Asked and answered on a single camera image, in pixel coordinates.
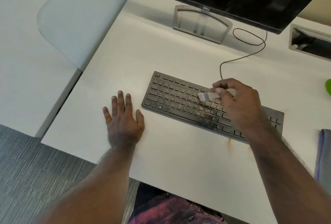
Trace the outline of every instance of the gray carpet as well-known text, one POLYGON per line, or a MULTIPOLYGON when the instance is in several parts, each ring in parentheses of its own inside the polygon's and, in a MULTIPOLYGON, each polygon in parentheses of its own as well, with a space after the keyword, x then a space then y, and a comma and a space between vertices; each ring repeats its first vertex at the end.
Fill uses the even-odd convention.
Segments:
MULTIPOLYGON (((0 224, 31 223, 51 201, 84 178, 95 164, 0 125, 0 224)), ((130 179, 123 224, 133 210, 139 181, 130 179)), ((243 224, 223 215, 228 224, 243 224)))

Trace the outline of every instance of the keyboard cable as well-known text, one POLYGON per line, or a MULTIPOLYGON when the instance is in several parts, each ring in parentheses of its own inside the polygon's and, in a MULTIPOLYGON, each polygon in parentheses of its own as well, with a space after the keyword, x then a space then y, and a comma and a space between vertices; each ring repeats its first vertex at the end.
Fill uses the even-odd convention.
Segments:
POLYGON ((264 46, 263 46, 263 48, 262 48, 261 50, 259 50, 259 51, 257 51, 257 52, 254 52, 254 53, 252 53, 252 54, 250 54, 250 55, 246 55, 246 56, 244 56, 244 57, 241 57, 241 58, 238 58, 238 59, 234 59, 234 60, 224 61, 223 63, 221 63, 221 65, 219 66, 219 73, 220 73, 220 75, 221 75, 221 79, 222 79, 222 80, 223 80, 223 76, 222 76, 222 65, 223 65, 223 64, 225 64, 225 63, 229 63, 229 62, 232 62, 232 61, 236 61, 236 60, 241 60, 241 59, 243 59, 243 58, 246 58, 246 57, 249 57, 249 56, 255 55, 255 54, 257 54, 257 53, 263 51, 263 49, 267 46, 266 41, 267 41, 267 38, 268 38, 268 31, 266 31, 265 39, 263 39, 263 38, 257 36, 257 35, 254 34, 254 33, 249 32, 249 31, 247 31, 247 30, 245 30, 245 29, 241 29, 241 28, 235 28, 235 29, 232 31, 232 34, 233 34, 234 38, 236 38, 237 40, 239 40, 239 41, 241 41, 241 42, 244 42, 245 44, 248 44, 248 45, 254 45, 254 46, 260 46, 260 45, 264 44, 264 46), (262 43, 261 43, 261 44, 252 44, 252 43, 246 42, 246 41, 244 41, 244 40, 242 40, 242 39, 239 39, 239 38, 234 34, 235 30, 242 30, 242 31, 244 31, 244 32, 247 32, 247 33, 249 33, 249 34, 255 36, 256 38, 259 38, 260 40, 262 40, 262 43))

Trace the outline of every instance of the person's left hand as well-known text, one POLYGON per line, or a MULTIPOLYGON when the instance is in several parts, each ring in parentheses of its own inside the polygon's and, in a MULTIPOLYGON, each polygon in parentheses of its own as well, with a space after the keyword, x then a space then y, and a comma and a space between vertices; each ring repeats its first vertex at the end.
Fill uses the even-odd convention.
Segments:
POLYGON ((136 119, 132 116, 131 95, 126 95, 126 104, 124 105, 123 92, 118 91, 118 99, 112 97, 112 115, 107 107, 103 108, 103 113, 106 119, 108 140, 110 145, 135 147, 139 142, 145 129, 144 116, 138 109, 136 111, 136 119))

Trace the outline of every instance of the black keyboard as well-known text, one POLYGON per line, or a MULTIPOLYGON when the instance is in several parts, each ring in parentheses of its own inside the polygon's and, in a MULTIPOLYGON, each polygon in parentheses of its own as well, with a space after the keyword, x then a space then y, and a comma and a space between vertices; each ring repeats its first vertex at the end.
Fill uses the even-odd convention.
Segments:
MULTIPOLYGON (((201 102, 198 93, 209 89, 160 72, 154 72, 141 106, 209 130, 245 141, 234 127, 219 98, 201 102)), ((282 134, 284 113, 263 107, 270 124, 282 134)))

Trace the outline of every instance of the forearm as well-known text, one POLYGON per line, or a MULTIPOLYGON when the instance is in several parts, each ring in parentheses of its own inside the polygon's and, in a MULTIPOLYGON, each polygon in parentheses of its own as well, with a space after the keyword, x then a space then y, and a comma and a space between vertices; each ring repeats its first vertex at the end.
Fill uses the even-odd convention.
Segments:
POLYGON ((329 196, 279 134, 265 126, 247 137, 278 223, 329 223, 329 196))
POLYGON ((134 147, 111 149, 97 167, 53 205, 37 224, 122 222, 134 147))

